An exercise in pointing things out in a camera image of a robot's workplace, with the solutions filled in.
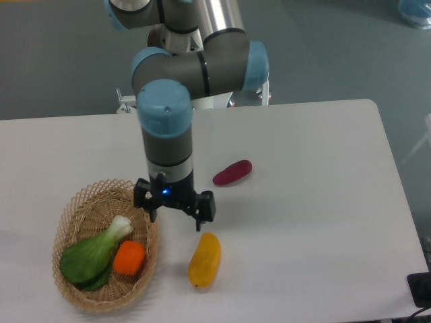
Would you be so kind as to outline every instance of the black cable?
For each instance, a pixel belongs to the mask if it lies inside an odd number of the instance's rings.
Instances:
[[[418,314],[421,314],[422,312],[425,312],[426,310],[429,310],[431,308],[431,306],[428,306],[426,308],[421,308],[420,310],[418,310],[417,312],[414,312],[408,319],[407,321],[405,321],[404,323],[410,323],[413,322],[413,319],[415,318],[415,316],[417,316]]]

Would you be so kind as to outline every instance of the blue joint cap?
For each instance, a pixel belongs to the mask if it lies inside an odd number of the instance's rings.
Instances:
[[[431,17],[430,4],[424,0],[400,0],[400,2],[398,2],[398,10],[401,14],[422,18],[424,20]]]
[[[111,24],[114,26],[117,30],[128,30],[126,27],[123,26],[122,23],[117,19],[114,11],[112,10],[112,7],[110,6],[109,0],[104,0],[106,11],[108,12],[109,19]]]
[[[172,139],[191,125],[193,106],[190,93],[172,79],[157,79],[146,84],[137,95],[137,115],[143,130]]]
[[[133,74],[135,74],[136,68],[139,66],[139,64],[141,64],[148,57],[156,54],[164,54],[164,55],[171,56],[167,50],[164,50],[163,48],[158,48],[158,47],[145,48],[139,51],[135,55],[135,57],[132,60],[132,66],[131,66],[132,83],[133,83]]]
[[[242,89],[257,89],[268,80],[268,75],[269,62],[265,45],[257,40],[251,40]]]

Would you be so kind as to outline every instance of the white table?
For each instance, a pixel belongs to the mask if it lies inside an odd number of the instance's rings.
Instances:
[[[213,287],[187,279],[193,219],[161,208],[160,255],[131,307],[85,314],[52,278],[63,208],[107,178],[146,177],[130,114],[0,122],[2,322],[348,322],[408,316],[406,276],[427,271],[375,104],[368,100],[197,111],[195,188],[217,213],[203,231],[222,244]],[[212,176],[239,159],[239,185]]]

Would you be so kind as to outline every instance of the metal cylinder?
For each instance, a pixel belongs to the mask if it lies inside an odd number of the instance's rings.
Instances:
[[[244,30],[237,0],[194,0],[201,37],[229,29]]]
[[[195,12],[190,1],[162,0],[164,24],[177,34],[189,34],[197,29]]]
[[[138,11],[144,8],[151,0],[110,0],[117,8],[123,11]]]
[[[191,127],[174,138],[159,138],[142,130],[147,159],[152,164],[172,167],[186,161],[192,153]]]
[[[113,3],[112,0],[106,1],[108,1],[108,5],[110,10],[112,10],[112,14],[126,29],[152,26],[160,23],[160,12],[157,1],[148,1],[144,7],[135,11],[120,9]]]
[[[203,50],[199,29],[190,34],[177,34],[164,25],[160,30],[160,47],[176,55]]]
[[[207,41],[203,53],[211,96],[242,89],[249,48],[243,32],[225,32]]]

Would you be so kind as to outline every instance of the purple sweet potato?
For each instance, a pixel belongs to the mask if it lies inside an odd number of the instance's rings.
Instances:
[[[227,185],[233,183],[247,174],[250,174],[252,169],[251,162],[249,160],[240,160],[236,163],[228,166],[225,170],[214,176],[213,183],[215,185]]]

